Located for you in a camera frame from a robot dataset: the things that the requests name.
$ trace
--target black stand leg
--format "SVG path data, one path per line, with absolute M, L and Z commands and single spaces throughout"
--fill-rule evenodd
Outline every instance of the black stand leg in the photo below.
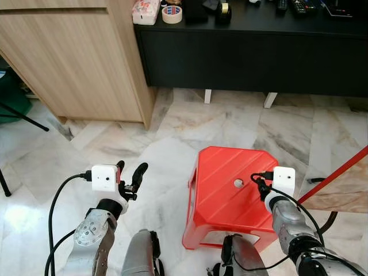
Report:
M 1 170 L 0 170 L 0 182 L 1 182 L 1 186 L 4 190 L 5 196 L 10 197 L 12 193 L 9 191 L 9 188 L 7 187 L 7 184 L 5 182 L 5 179 L 4 179 L 4 176 L 2 175 Z
M 35 121 L 33 121 L 32 119 L 28 118 L 27 116 L 24 116 L 22 113 L 12 109 L 11 107 L 3 104 L 0 102 L 0 107 L 4 108 L 5 110 L 12 112 L 13 114 L 15 114 L 17 117 L 22 118 L 23 120 L 26 120 L 27 122 L 30 122 L 32 125 L 35 125 L 37 127 L 39 127 L 40 129 L 43 129 L 44 131 L 49 131 L 49 129 L 46 126 L 43 126 Z

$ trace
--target tape roll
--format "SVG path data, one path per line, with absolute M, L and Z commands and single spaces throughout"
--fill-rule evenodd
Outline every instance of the tape roll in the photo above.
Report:
M 178 6 L 167 6 L 162 9 L 162 20 L 168 24 L 176 24 L 182 21 L 183 10 Z

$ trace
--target remote control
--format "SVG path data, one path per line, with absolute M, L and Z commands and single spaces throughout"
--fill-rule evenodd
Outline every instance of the remote control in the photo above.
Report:
M 306 10 L 304 8 L 304 3 L 301 0 L 290 0 L 296 15 L 303 16 L 306 14 Z
M 307 13 L 315 13 L 317 11 L 317 7 L 313 4 L 312 0 L 302 0 L 304 3 L 304 9 Z
M 277 0 L 277 10 L 285 12 L 288 9 L 288 0 Z

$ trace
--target white marble tile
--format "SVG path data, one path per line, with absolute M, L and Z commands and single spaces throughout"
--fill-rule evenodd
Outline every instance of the white marble tile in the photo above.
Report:
M 10 163 L 5 163 L 3 165 L 0 164 L 0 166 L 7 187 L 9 188 L 10 192 L 13 193 L 22 186 L 22 181 Z
M 204 89 L 174 88 L 174 102 L 204 102 Z
M 38 122 L 48 127 L 49 131 L 24 120 L 0 124 L 0 155 L 6 156 L 7 161 L 12 162 L 59 135 L 47 120 L 38 119 Z
M 261 92 L 212 90 L 212 104 L 229 104 L 233 106 L 263 106 L 266 96 Z
M 323 225 L 328 216 L 328 211 L 310 210 L 318 225 Z M 339 212 L 335 222 L 323 234 L 325 246 L 343 258 L 366 267 L 362 261 L 361 252 L 366 252 L 368 244 L 364 243 L 367 233 L 368 214 Z
M 50 110 L 39 99 L 30 99 L 30 102 L 32 103 L 32 108 L 27 114 L 29 118 L 35 121 L 38 119 L 55 118 Z
M 94 140 L 98 135 L 106 131 L 110 127 L 112 122 L 100 122 L 100 121 L 90 121 L 87 126 L 81 130 L 76 137 L 73 138 L 71 144 L 76 149 L 82 149 L 92 140 Z
M 366 113 L 316 108 L 306 179 L 329 176 L 367 144 Z M 314 186 L 303 181 L 300 195 Z
M 265 150 L 280 166 L 296 170 L 296 190 L 299 193 L 309 163 L 313 109 L 275 106 L 264 109 L 260 116 L 255 150 Z
M 196 102 L 174 102 L 157 131 L 156 138 L 212 140 L 226 120 L 224 107 Z
M 68 141 L 77 136 L 88 124 L 82 120 L 67 120 L 65 124 L 61 124 L 56 118 L 47 119 L 50 124 Z
M 23 121 L 0 125 L 0 166 L 14 190 L 10 198 L 0 193 L 0 275 L 43 274 L 52 196 L 66 177 L 91 164 L 125 160 L 122 178 L 127 183 L 140 162 L 149 164 L 137 201 L 130 202 L 118 220 L 108 275 L 120 275 L 130 239 L 142 228 L 158 232 L 166 275 L 205 275 L 206 267 L 220 261 L 221 251 L 190 251 L 181 243 L 187 181 L 199 150 L 219 145 L 269 151 L 280 165 L 296 169 L 298 194 L 304 175 L 327 176 L 368 142 L 368 115 L 350 112 L 341 98 L 311 96 L 317 106 L 313 113 L 304 107 L 310 104 L 307 97 L 280 103 L 297 107 L 264 110 L 262 93 L 214 90 L 210 105 L 203 104 L 203 93 L 160 89 L 148 131 L 136 123 L 71 121 L 62 127 L 67 130 L 62 136 L 50 124 L 60 127 L 53 115 L 37 101 L 30 117 L 50 127 L 49 133 Z M 96 206 L 90 185 L 76 179 L 63 189 L 54 212 L 55 240 Z M 303 186 L 301 194 L 310 188 Z M 328 217 L 328 212 L 312 214 L 320 225 Z M 366 214 L 339 213 L 325 233 L 326 244 L 367 269 L 367 224 Z M 68 239 L 58 249 L 57 270 L 65 265 L 71 247 Z M 265 265 L 271 265 L 284 254 L 275 241 L 261 256 Z M 296 270 L 287 260 L 269 274 L 296 276 Z
M 83 172 L 88 160 L 64 137 L 57 136 L 11 163 L 38 202 L 54 195 L 67 177 Z
M 146 133 L 143 124 L 114 122 L 86 144 L 81 152 L 92 164 L 115 164 L 119 160 L 129 163 L 153 141 L 153 135 Z
M 325 107 L 325 108 L 341 108 L 348 111 L 349 106 L 344 97 L 341 96 L 329 96 L 329 95 L 310 95 L 314 106 Z
M 311 96 L 309 94 L 288 94 L 278 93 L 272 106 L 313 106 Z
M 358 97 L 345 98 L 349 108 L 353 112 L 368 112 L 368 99 Z

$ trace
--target cabinet leg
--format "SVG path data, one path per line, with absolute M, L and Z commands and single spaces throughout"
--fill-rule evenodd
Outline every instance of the cabinet leg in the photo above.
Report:
M 211 92 L 212 89 L 205 89 L 205 104 L 209 105 L 211 101 Z
M 268 93 L 264 103 L 263 103 L 263 107 L 264 108 L 270 108 L 272 103 L 274 102 L 275 98 L 277 96 L 277 93 L 275 92 L 270 92 Z

